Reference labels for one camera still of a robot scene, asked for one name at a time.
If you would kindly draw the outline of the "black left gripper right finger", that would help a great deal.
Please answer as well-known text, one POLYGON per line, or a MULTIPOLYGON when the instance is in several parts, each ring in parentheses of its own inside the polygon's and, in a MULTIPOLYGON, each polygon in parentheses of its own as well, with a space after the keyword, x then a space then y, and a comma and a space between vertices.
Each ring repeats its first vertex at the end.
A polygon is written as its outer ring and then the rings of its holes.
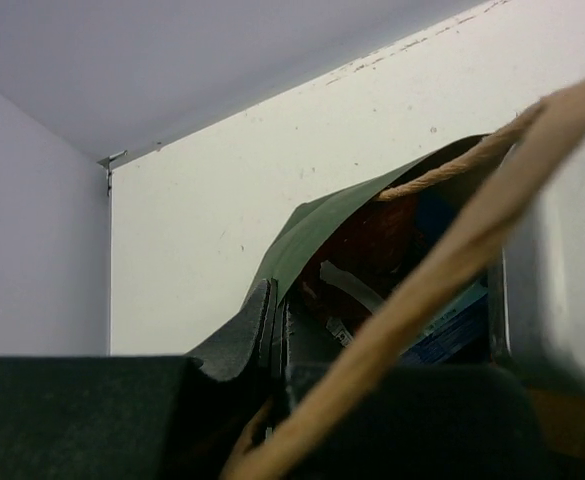
POLYGON ((453 361, 392 368, 290 479, 554 479, 519 381, 487 339, 453 361))

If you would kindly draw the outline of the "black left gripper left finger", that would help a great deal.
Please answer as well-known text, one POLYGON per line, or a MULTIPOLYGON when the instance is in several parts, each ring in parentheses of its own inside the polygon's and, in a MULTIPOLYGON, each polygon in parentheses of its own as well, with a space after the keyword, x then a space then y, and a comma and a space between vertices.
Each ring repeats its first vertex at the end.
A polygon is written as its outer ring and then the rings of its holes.
POLYGON ((211 479, 266 395, 277 285, 189 352, 0 357, 0 479, 211 479))

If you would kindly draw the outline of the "dark blue snack packet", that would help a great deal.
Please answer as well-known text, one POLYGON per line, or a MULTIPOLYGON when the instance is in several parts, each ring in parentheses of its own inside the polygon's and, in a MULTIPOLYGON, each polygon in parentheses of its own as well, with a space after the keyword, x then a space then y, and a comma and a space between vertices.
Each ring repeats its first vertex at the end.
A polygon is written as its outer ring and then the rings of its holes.
MULTIPOLYGON (((456 217, 457 211, 432 192, 418 195, 412 238, 403 262, 412 271, 430 252, 456 217)), ((424 328, 414 343, 401 354, 404 365, 447 363, 465 350, 487 339, 488 280, 481 274, 424 328)))

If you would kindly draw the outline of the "red snack packet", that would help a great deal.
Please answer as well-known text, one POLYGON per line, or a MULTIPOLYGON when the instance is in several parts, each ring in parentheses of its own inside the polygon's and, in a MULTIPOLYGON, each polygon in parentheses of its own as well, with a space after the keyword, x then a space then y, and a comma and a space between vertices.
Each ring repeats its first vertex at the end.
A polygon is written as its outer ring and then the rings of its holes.
POLYGON ((410 247, 419 196, 371 201, 348 217, 296 280, 311 314, 346 346, 384 303, 410 247))

